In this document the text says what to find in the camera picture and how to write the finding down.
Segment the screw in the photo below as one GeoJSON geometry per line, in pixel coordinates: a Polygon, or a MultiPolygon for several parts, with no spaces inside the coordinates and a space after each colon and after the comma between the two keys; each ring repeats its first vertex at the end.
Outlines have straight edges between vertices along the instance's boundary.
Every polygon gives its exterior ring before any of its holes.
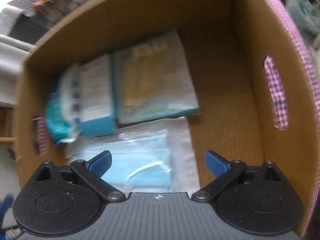
{"type": "Polygon", "coordinates": [[[210,197],[210,193],[209,192],[206,192],[206,191],[198,191],[195,193],[195,197],[197,199],[207,199],[210,197]]]}
{"type": "Polygon", "coordinates": [[[119,191],[112,191],[108,194],[108,198],[112,200],[119,200],[122,196],[123,194],[119,191]]]}

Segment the mask ear loop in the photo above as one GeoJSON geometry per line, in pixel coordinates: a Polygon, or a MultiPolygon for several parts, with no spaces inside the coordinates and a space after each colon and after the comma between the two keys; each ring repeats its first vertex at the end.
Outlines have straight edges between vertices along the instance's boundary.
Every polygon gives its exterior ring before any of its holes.
{"type": "Polygon", "coordinates": [[[131,172],[125,179],[124,181],[124,186],[127,188],[127,189],[132,189],[134,188],[134,186],[130,186],[129,185],[129,179],[131,179],[134,175],[137,175],[139,172],[141,171],[145,171],[149,168],[153,168],[153,167],[156,167],[156,166],[161,166],[166,172],[169,172],[171,169],[165,165],[162,161],[158,161],[158,162],[154,162],[154,163],[150,163],[150,164],[147,164],[147,165],[144,165],[138,169],[136,169],[135,171],[131,172]]]}

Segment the pink checkered trim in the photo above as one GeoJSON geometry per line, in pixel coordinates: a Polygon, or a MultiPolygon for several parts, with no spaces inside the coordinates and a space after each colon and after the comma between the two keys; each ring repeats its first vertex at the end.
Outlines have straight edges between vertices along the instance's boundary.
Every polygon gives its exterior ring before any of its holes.
{"type": "MultiPolygon", "coordinates": [[[[312,60],[310,55],[307,51],[306,46],[304,45],[303,39],[301,38],[300,32],[298,31],[296,25],[292,21],[289,13],[286,11],[284,6],[282,5],[280,0],[266,0],[266,2],[270,5],[273,9],[274,13],[278,16],[280,21],[282,22],[283,26],[286,28],[288,35],[292,39],[297,52],[300,55],[301,62],[303,69],[308,77],[309,80],[309,87],[312,91],[312,95],[314,98],[315,106],[316,106],[316,114],[317,114],[317,126],[318,126],[318,138],[320,141],[320,88],[318,84],[318,80],[316,77],[315,69],[312,64],[312,60]]],[[[316,202],[319,195],[319,188],[320,188],[320,154],[318,158],[318,180],[314,192],[313,203],[311,207],[311,212],[308,216],[307,224],[303,229],[302,235],[305,234],[307,227],[310,223],[313,211],[316,206],[316,202]]]]}
{"type": "Polygon", "coordinates": [[[39,153],[45,153],[48,149],[48,137],[47,137],[47,126],[45,124],[44,117],[37,118],[37,136],[38,136],[38,149],[39,153]]]}
{"type": "Polygon", "coordinates": [[[267,56],[264,61],[264,74],[271,94],[275,127],[280,130],[287,130],[289,124],[288,102],[280,74],[273,58],[270,56],[267,56]]]}

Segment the ribbed gray surface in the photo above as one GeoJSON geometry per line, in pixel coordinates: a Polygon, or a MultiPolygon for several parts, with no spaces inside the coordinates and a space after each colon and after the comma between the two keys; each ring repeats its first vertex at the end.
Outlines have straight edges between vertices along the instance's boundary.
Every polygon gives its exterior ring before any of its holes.
{"type": "Polygon", "coordinates": [[[44,238],[23,233],[19,240],[299,240],[294,233],[277,237],[249,235],[222,221],[212,207],[186,193],[133,193],[109,204],[91,226],[71,236],[44,238]]]}

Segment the brown box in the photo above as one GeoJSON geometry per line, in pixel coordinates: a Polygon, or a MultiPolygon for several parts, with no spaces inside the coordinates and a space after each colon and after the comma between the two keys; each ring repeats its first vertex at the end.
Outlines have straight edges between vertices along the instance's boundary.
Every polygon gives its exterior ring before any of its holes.
{"type": "Polygon", "coordinates": [[[32,142],[31,119],[44,114],[51,82],[74,62],[173,27],[201,109],[188,118],[201,185],[213,179],[204,166],[206,150],[249,165],[273,160],[303,200],[303,233],[318,191],[320,104],[314,98],[319,87],[278,0],[91,0],[75,10],[38,42],[19,80],[15,132],[21,185],[44,160],[66,164],[62,148],[50,142],[39,155],[32,142]],[[274,123],[277,97],[271,97],[263,71],[267,56],[274,59],[286,94],[283,129],[274,123]]]}

